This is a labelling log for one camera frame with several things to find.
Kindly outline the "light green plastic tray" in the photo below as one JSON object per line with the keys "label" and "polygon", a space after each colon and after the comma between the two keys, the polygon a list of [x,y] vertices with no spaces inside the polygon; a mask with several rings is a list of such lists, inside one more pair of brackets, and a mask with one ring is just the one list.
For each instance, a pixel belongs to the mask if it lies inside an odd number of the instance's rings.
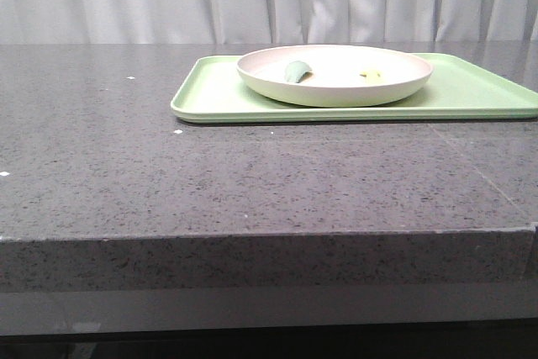
{"label": "light green plastic tray", "polygon": [[249,89],[236,55],[199,59],[171,101],[180,119],[196,124],[437,119],[534,119],[536,92],[459,57],[424,53],[434,71],[414,95],[364,108],[310,108],[278,102]]}

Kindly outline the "green utensil on plate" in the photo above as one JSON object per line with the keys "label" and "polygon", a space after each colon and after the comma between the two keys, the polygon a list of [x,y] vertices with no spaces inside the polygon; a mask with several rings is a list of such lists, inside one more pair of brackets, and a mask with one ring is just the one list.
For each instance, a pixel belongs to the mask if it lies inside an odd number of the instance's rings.
{"label": "green utensil on plate", "polygon": [[285,66],[284,79],[286,82],[300,83],[312,71],[312,67],[304,61],[291,61]]}

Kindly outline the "yellow plastic fork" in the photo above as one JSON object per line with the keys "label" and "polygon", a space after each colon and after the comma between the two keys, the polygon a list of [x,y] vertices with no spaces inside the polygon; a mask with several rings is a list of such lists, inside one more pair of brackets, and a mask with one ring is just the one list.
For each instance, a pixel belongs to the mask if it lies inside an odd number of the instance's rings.
{"label": "yellow plastic fork", "polygon": [[360,76],[368,81],[380,80],[382,73],[378,69],[368,68],[360,72]]}

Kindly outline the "beige round plate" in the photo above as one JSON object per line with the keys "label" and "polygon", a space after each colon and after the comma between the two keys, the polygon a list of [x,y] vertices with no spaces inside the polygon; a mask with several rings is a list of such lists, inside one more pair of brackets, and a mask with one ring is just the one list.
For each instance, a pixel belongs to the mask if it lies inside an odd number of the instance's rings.
{"label": "beige round plate", "polygon": [[[286,82],[285,66],[304,61],[312,73],[300,83]],[[368,81],[360,72],[378,69],[380,80]],[[419,91],[430,79],[433,65],[402,51],[357,45],[290,45],[243,55],[236,69],[247,87],[265,97],[321,108],[366,107],[391,103]]]}

